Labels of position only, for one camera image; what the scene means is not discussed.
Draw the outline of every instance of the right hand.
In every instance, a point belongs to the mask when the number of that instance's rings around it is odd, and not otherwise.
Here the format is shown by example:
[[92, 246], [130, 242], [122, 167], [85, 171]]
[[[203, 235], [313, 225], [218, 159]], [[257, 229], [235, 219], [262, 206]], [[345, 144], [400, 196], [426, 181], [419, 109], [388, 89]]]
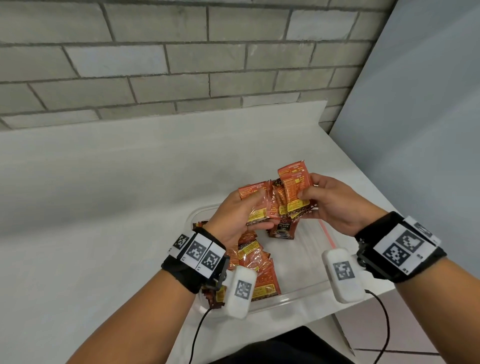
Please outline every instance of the right hand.
[[332, 177], [310, 173], [313, 184], [299, 192], [302, 200], [315, 200], [318, 210], [303, 218], [321, 218], [338, 232], [355, 236], [387, 212], [356, 193], [350, 186]]

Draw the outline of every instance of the clear plastic bin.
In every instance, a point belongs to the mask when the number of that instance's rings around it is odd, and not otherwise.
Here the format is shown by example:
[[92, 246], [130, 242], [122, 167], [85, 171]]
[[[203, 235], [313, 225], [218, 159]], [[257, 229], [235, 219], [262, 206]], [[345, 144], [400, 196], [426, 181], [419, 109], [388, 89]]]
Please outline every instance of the clear plastic bin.
[[[193, 211], [186, 221], [186, 229], [192, 224], [208, 220], [215, 213], [218, 205], [206, 206]], [[254, 301], [250, 305], [250, 313], [267, 310], [287, 304], [305, 296], [313, 295], [330, 288], [322, 253], [332, 249], [319, 221], [303, 219], [295, 231], [294, 240], [283, 240], [268, 237], [266, 231], [256, 231], [258, 241], [265, 251], [271, 253], [281, 294], [274, 297]], [[193, 303], [193, 308], [200, 313], [208, 309], [208, 302], [200, 292]], [[225, 317], [223, 308], [212, 310], [209, 318]]]

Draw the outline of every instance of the white countertop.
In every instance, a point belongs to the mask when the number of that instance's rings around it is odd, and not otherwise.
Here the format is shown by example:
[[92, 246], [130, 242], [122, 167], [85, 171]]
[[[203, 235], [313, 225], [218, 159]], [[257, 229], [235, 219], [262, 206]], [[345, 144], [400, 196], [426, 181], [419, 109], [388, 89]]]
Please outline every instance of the white countertop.
[[[0, 133], [0, 359], [63, 363], [154, 273], [196, 208], [305, 159], [381, 207], [391, 204], [318, 126], [325, 102]], [[336, 234], [356, 252], [353, 238]], [[393, 284], [362, 276], [375, 293]], [[331, 290], [249, 315], [206, 319], [206, 363], [348, 305]], [[169, 363], [187, 363], [191, 312]]]

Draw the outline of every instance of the wire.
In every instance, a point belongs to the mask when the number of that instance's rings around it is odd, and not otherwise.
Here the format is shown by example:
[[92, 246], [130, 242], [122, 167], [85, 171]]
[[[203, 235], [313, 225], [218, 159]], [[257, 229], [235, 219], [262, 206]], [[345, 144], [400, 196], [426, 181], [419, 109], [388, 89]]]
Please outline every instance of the wire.
[[387, 309], [385, 308], [382, 300], [375, 294], [373, 293], [372, 291], [369, 291], [369, 290], [365, 290], [365, 292], [367, 292], [368, 294], [371, 294], [373, 297], [376, 298], [376, 300], [380, 303], [380, 305], [382, 306], [382, 308], [384, 309], [384, 312], [385, 312], [385, 319], [387, 320], [387, 340], [385, 340], [385, 345], [384, 347], [380, 350], [380, 353], [378, 354], [377, 358], [375, 359], [375, 361], [373, 362], [373, 364], [377, 364], [378, 361], [380, 360], [380, 358], [382, 357], [382, 355], [384, 354], [387, 346], [388, 346], [388, 343], [390, 342], [390, 319], [388, 318], [388, 313], [387, 313]]
[[192, 359], [193, 359], [193, 349], [195, 348], [195, 341], [197, 340], [197, 335], [198, 335], [198, 331], [200, 331], [200, 326], [202, 325], [202, 322], [205, 320], [205, 317], [207, 316], [207, 314], [212, 310], [212, 308], [209, 308], [207, 310], [207, 312], [204, 313], [202, 319], [200, 320], [200, 324], [198, 324], [198, 327], [197, 327], [197, 332], [195, 332], [195, 337], [193, 338], [193, 343], [192, 343], [192, 354], [190, 355], [190, 361], [188, 362], [188, 364], [192, 364]]

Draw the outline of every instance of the white marker tag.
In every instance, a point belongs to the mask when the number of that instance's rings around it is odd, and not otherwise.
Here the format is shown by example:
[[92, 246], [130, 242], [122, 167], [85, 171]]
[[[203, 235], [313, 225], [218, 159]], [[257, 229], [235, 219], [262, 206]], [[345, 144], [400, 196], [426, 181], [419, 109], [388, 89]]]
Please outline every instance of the white marker tag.
[[436, 246], [398, 224], [373, 249], [409, 275], [434, 252]]
[[202, 276], [210, 278], [215, 271], [216, 266], [220, 263], [225, 250], [222, 249], [219, 245], [212, 243], [210, 248], [204, 254], [200, 263], [198, 263], [197, 268], [195, 269]]
[[177, 241], [168, 250], [168, 254], [174, 258], [178, 258], [182, 249], [187, 246], [188, 242], [192, 239], [194, 235], [195, 232], [192, 230], [184, 232], [182, 235], [179, 236]]
[[210, 248], [212, 241], [201, 234], [197, 234], [189, 244], [185, 253], [178, 259], [189, 267], [196, 269], [208, 248]]
[[427, 230], [423, 225], [421, 225], [419, 222], [417, 222], [412, 216], [408, 216], [403, 221], [405, 221], [408, 225], [411, 225], [420, 234], [423, 234], [427, 239], [429, 239], [436, 246], [439, 246], [441, 244], [442, 241], [440, 239], [438, 239], [429, 230]]

